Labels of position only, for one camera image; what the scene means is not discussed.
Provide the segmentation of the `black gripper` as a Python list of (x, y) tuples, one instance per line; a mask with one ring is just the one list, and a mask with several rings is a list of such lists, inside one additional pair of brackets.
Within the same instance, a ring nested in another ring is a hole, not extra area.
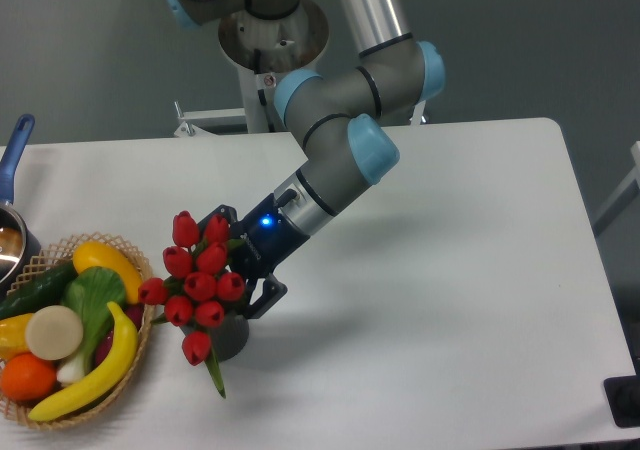
[[(279, 212), (273, 194), (239, 221), (233, 207), (220, 205), (198, 222), (198, 229), (207, 240), (241, 241), (230, 253), (230, 268), (248, 280), (247, 304), (241, 312), (245, 319), (261, 318), (287, 294), (288, 287), (272, 272), (310, 239)], [(262, 290), (252, 300), (258, 281)]]

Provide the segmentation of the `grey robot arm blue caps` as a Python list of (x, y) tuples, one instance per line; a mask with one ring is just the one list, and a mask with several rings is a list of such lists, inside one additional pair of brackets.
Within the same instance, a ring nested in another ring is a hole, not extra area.
[(398, 162), (379, 119), (437, 95), (444, 63), (432, 44), (413, 37), (399, 0), (340, 0), (359, 65), (329, 79), (314, 70), (328, 23), (311, 0), (166, 1), (183, 25), (218, 23), (220, 47), (245, 79), (248, 128), (286, 130), (306, 155), (231, 221), (241, 242), (231, 267), (246, 282), (239, 312), (254, 319), (285, 294), (275, 268)]

